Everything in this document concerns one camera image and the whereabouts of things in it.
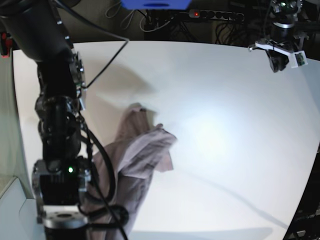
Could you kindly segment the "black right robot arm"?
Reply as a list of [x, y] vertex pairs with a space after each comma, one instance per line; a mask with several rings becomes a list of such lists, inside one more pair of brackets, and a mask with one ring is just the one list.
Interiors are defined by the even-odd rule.
[[3, 0], [5, 32], [0, 52], [16, 43], [37, 64], [40, 86], [35, 102], [42, 158], [32, 170], [36, 220], [48, 240], [89, 240], [95, 231], [127, 235], [128, 211], [111, 205], [116, 176], [110, 157], [90, 131], [85, 109], [84, 67], [66, 34], [57, 8], [92, 23], [59, 0]]

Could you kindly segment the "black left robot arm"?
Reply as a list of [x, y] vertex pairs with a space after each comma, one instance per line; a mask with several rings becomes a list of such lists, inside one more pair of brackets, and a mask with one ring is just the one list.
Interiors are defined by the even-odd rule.
[[248, 50], [264, 50], [274, 73], [283, 71], [287, 65], [292, 69], [308, 64], [303, 50], [308, 36], [298, 32], [296, 23], [301, 11], [301, 0], [272, 0], [264, 18], [263, 37], [248, 46]]

